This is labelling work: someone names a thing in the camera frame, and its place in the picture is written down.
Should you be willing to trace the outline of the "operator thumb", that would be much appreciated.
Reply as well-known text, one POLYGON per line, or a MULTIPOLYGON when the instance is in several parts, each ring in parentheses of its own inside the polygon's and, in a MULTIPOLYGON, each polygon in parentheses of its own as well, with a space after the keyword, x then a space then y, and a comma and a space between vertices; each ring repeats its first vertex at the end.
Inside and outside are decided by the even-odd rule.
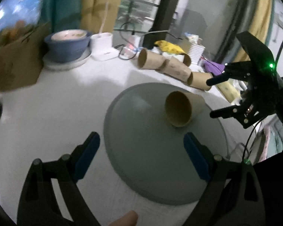
POLYGON ((109 226, 135 226, 138 221, 138 214, 131 210, 121 218, 109 224, 109 226))

